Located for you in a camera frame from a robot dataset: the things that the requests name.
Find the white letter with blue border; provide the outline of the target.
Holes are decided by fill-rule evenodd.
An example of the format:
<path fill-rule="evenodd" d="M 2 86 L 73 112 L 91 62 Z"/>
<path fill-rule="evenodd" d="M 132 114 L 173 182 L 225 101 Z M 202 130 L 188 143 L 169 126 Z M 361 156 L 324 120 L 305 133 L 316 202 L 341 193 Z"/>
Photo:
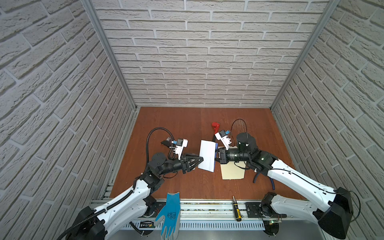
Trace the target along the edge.
<path fill-rule="evenodd" d="M 204 161 L 199 164 L 199 169 L 214 172 L 216 149 L 217 143 L 201 140 L 199 156 L 202 157 Z"/>

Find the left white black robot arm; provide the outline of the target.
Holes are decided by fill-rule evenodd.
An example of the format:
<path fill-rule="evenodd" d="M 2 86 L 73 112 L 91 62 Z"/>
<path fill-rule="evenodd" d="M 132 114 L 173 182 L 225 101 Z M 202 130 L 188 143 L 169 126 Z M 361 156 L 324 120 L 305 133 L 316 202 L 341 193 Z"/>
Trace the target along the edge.
<path fill-rule="evenodd" d="M 134 179 L 133 186 L 109 202 L 94 209 L 85 207 L 76 220 L 58 239 L 107 240 L 123 226 L 143 216 L 156 200 L 151 196 L 164 183 L 163 175 L 192 171 L 204 161 L 193 154 L 180 160 L 168 160 L 163 153 L 153 155 L 144 173 Z"/>

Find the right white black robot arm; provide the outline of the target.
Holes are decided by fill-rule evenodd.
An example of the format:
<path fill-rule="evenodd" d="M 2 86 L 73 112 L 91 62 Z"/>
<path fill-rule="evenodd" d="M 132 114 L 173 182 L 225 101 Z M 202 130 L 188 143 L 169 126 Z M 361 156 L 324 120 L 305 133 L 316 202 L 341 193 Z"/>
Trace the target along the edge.
<path fill-rule="evenodd" d="M 249 133 L 237 135 L 236 147 L 230 146 L 228 131 L 220 131 L 215 137 L 224 145 L 218 148 L 217 162 L 222 165 L 244 162 L 256 174 L 279 181 L 305 197 L 304 200 L 296 200 L 267 193 L 260 203 L 261 215 L 294 216 L 318 224 L 336 239 L 346 239 L 354 213 L 350 191 L 342 187 L 328 187 L 296 171 L 278 157 L 260 150 Z"/>

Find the cream yellow envelope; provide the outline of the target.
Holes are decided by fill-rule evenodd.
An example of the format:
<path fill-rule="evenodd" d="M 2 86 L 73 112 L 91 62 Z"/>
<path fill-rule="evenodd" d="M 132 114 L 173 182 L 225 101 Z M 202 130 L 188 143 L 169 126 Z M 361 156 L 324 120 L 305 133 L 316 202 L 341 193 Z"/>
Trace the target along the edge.
<path fill-rule="evenodd" d="M 244 162 L 228 162 L 220 167 L 223 180 L 241 180 L 245 177 L 246 165 Z"/>

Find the red black pipe wrench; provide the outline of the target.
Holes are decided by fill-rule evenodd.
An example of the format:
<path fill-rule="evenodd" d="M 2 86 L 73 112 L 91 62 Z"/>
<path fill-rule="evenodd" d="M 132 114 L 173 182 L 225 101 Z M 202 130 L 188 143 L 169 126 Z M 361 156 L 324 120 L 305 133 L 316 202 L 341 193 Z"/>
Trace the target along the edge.
<path fill-rule="evenodd" d="M 215 142 L 217 140 L 216 134 L 219 132 L 219 129 L 220 129 L 220 123 L 213 122 L 212 123 L 212 128 L 214 130 L 214 135 L 213 135 L 212 141 Z"/>

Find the small black clear plug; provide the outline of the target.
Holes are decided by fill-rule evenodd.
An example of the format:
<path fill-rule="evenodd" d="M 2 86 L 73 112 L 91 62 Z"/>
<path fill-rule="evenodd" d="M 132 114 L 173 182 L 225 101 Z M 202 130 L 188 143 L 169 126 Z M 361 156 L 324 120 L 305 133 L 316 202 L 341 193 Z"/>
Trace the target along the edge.
<path fill-rule="evenodd" d="M 173 140 L 171 138 L 167 138 L 166 140 L 161 142 L 161 145 L 166 146 L 167 148 L 171 148 L 173 144 Z"/>

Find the blue grey work glove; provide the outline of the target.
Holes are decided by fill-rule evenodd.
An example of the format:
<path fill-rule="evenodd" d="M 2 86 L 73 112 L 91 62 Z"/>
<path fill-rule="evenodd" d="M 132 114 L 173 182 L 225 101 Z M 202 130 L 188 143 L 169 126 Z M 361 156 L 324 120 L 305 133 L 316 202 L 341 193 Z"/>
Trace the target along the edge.
<path fill-rule="evenodd" d="M 162 240 L 176 240 L 179 235 L 181 218 L 180 193 L 167 193 L 166 205 L 157 215 L 154 225 L 163 223 L 161 230 Z"/>

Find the black yellow screwdriver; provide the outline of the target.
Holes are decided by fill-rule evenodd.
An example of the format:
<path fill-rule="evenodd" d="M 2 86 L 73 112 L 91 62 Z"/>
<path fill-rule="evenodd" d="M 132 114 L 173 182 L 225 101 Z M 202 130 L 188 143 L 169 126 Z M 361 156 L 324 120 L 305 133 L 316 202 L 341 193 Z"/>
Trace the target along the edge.
<path fill-rule="evenodd" d="M 235 215 L 236 221 L 241 222 L 242 221 L 242 215 L 241 215 L 241 212 L 239 209 L 238 202 L 236 201 L 236 198 L 234 196 L 233 196 L 233 210 L 234 210 L 234 215 Z"/>

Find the blue handled pliers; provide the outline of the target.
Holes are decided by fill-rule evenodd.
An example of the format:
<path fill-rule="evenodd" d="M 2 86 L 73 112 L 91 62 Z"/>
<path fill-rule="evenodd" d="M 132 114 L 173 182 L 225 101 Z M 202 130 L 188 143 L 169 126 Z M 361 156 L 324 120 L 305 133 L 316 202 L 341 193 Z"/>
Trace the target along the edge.
<path fill-rule="evenodd" d="M 267 179 L 269 179 L 269 182 L 271 184 L 272 190 L 274 191 L 276 189 L 274 180 L 272 178 L 270 178 L 270 177 L 265 177 L 260 172 L 255 172 L 255 176 L 253 178 L 253 184 L 258 183 L 260 178 L 262 179 L 263 183 L 266 183 Z"/>

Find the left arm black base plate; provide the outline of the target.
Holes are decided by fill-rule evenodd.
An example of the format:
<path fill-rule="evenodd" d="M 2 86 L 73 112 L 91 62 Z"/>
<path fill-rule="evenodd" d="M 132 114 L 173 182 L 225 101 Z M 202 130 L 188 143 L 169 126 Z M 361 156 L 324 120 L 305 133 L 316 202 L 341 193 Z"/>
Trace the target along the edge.
<path fill-rule="evenodd" d="M 144 201 L 139 201 L 128 207 L 127 216 L 131 220 L 137 218 L 155 218 L 165 204 L 166 202 L 155 202 L 148 207 Z"/>

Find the aluminium front rail frame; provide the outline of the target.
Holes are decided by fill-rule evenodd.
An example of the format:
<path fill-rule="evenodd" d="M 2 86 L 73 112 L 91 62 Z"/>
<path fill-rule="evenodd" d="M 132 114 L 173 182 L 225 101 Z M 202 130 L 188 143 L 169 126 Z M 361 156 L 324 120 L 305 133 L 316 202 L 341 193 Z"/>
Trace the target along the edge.
<path fill-rule="evenodd" d="M 181 220 L 186 221 L 234 221 L 234 210 L 228 204 L 220 208 L 218 203 L 212 206 L 205 203 L 181 203 Z"/>

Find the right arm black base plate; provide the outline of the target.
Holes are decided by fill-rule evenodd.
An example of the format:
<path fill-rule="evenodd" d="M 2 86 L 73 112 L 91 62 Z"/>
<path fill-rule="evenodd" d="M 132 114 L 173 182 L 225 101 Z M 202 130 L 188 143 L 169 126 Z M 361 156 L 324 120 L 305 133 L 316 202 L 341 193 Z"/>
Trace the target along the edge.
<path fill-rule="evenodd" d="M 270 206 L 261 202 L 246 202 L 248 218 L 287 218 L 286 214 L 277 214 Z"/>

